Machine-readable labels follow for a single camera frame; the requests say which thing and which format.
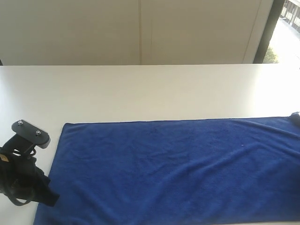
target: blue towel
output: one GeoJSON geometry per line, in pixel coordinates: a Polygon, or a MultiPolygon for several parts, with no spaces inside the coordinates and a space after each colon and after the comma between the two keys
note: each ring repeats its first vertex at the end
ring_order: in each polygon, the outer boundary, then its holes
{"type": "Polygon", "coordinates": [[[300,117],[69,124],[35,225],[300,220],[300,117]]]}

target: microfiber towel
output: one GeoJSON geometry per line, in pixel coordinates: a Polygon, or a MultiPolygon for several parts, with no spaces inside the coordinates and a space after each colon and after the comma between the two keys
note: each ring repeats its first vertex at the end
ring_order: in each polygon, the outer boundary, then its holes
{"type": "Polygon", "coordinates": [[[65,124],[35,225],[300,220],[300,117],[65,124]]]}

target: tabletop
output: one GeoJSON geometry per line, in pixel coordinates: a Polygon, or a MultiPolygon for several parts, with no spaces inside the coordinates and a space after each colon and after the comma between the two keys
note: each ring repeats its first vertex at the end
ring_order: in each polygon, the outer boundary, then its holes
{"type": "MultiPolygon", "coordinates": [[[[300,110],[299,67],[288,65],[0,67],[0,146],[24,119],[47,131],[48,174],[66,122],[287,116],[300,110]]],[[[37,203],[0,195],[1,224],[33,223],[37,203]]]]}

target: white table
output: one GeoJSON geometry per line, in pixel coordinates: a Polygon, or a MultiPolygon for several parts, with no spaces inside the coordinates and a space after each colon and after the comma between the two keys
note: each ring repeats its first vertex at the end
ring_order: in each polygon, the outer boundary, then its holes
{"type": "MultiPolygon", "coordinates": [[[[66,122],[287,116],[300,110],[300,70],[282,65],[0,67],[0,145],[25,119],[47,131],[49,173],[66,122]]],[[[32,224],[37,204],[0,195],[0,223],[32,224]]]]}

